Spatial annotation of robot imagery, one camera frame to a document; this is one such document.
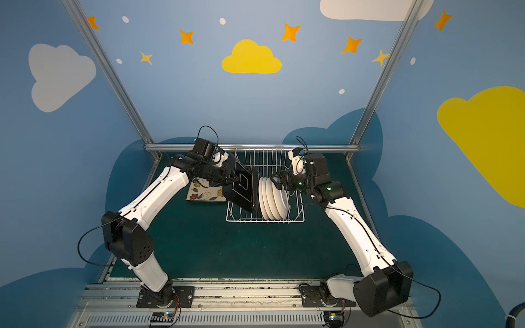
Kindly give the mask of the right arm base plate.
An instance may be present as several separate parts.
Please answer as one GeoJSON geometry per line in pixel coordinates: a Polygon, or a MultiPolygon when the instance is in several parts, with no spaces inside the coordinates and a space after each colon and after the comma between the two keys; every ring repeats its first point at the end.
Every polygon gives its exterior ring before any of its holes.
{"type": "Polygon", "coordinates": [[[300,284],[298,287],[304,308],[342,308],[356,307],[357,303],[347,299],[335,298],[325,285],[300,284]]]}

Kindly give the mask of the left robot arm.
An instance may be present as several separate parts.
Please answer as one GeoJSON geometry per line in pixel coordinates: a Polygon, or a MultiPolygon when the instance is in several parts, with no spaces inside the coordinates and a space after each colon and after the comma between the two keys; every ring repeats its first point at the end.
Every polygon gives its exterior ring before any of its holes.
{"type": "Polygon", "coordinates": [[[192,180],[202,178],[224,186],[235,178],[236,158],[216,143],[198,138],[187,154],[176,154],[130,204],[102,218],[104,244],[131,269],[146,290],[160,294],[168,285],[168,274],[154,256],[154,240],[148,235],[153,220],[164,206],[192,180]]]}

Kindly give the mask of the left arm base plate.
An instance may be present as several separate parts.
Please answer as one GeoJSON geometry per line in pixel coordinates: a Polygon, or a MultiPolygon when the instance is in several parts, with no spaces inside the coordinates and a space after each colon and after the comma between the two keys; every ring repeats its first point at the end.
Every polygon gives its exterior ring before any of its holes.
{"type": "Polygon", "coordinates": [[[195,294],[194,286],[165,286],[159,292],[141,287],[136,308],[190,308],[195,294]]]}

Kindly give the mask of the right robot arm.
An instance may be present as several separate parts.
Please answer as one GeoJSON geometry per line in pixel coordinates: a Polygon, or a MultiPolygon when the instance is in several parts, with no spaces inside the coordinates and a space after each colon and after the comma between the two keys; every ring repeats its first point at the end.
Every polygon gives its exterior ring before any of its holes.
{"type": "Polygon", "coordinates": [[[356,302],[368,317],[405,303],[413,268],[406,261],[399,262],[373,234],[343,184],[332,180],[326,158],[303,148],[292,149],[288,158],[291,169],[274,174],[274,184],[278,189],[308,194],[324,210],[350,246],[363,275],[357,282],[346,275],[328,278],[329,293],[356,302]]]}

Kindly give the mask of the black square floral plate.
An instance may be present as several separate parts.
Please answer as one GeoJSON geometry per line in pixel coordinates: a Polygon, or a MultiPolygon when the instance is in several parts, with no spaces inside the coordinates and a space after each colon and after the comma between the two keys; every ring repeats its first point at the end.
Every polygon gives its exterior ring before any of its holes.
{"type": "Polygon", "coordinates": [[[204,179],[196,179],[189,184],[187,201],[190,202],[225,202],[222,187],[212,187],[204,179]]]}
{"type": "Polygon", "coordinates": [[[232,166],[231,179],[223,186],[224,197],[243,210],[254,210],[254,175],[251,170],[236,161],[232,166]]]}

